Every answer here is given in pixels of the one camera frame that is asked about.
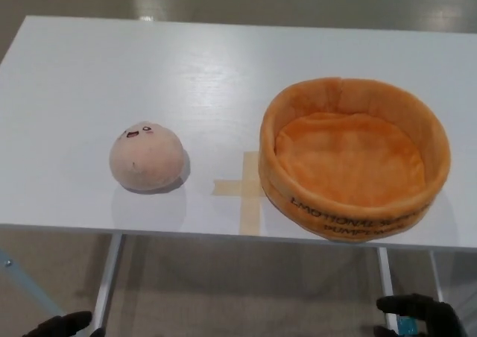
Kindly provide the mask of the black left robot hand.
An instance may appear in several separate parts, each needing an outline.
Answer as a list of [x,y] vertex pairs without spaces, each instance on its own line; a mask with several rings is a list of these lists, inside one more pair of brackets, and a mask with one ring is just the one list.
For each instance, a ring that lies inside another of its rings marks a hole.
[[64,316],[54,316],[22,337],[70,337],[85,330],[92,322],[90,311],[78,311]]

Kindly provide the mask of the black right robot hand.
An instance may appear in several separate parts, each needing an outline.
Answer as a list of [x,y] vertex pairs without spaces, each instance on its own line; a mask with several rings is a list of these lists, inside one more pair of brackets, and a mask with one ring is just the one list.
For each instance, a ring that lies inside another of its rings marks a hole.
[[455,310],[448,303],[439,302],[429,296],[419,294],[385,296],[376,300],[376,307],[387,314],[423,321],[426,332],[419,333],[418,336],[467,335]]

